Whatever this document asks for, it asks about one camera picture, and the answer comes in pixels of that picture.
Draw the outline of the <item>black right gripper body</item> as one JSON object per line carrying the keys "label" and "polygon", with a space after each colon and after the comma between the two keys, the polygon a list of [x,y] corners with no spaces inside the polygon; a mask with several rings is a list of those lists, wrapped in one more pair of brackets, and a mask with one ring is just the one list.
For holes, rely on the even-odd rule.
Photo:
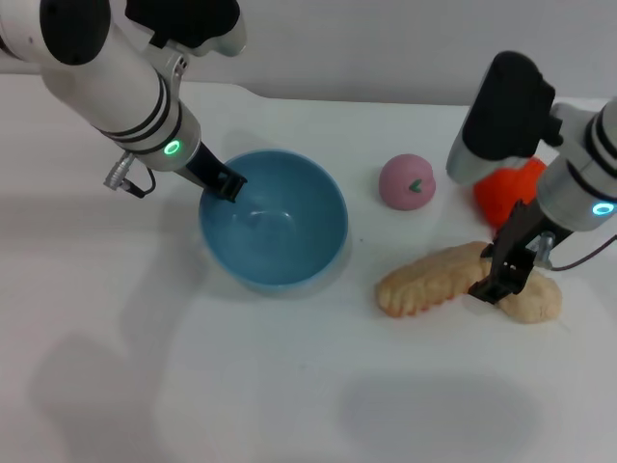
{"label": "black right gripper body", "polygon": [[569,236],[569,231],[553,222],[537,200],[516,203],[492,245],[484,252],[492,260],[490,274],[528,275],[534,267],[536,251],[527,246],[543,232],[554,235],[554,245]]}

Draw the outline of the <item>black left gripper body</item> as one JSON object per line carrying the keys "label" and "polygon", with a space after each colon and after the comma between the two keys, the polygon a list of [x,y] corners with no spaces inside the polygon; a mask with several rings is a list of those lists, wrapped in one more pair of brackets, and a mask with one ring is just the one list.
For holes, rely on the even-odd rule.
{"label": "black left gripper body", "polygon": [[228,168],[204,143],[200,143],[196,153],[185,165],[185,177],[203,188],[228,191]]}

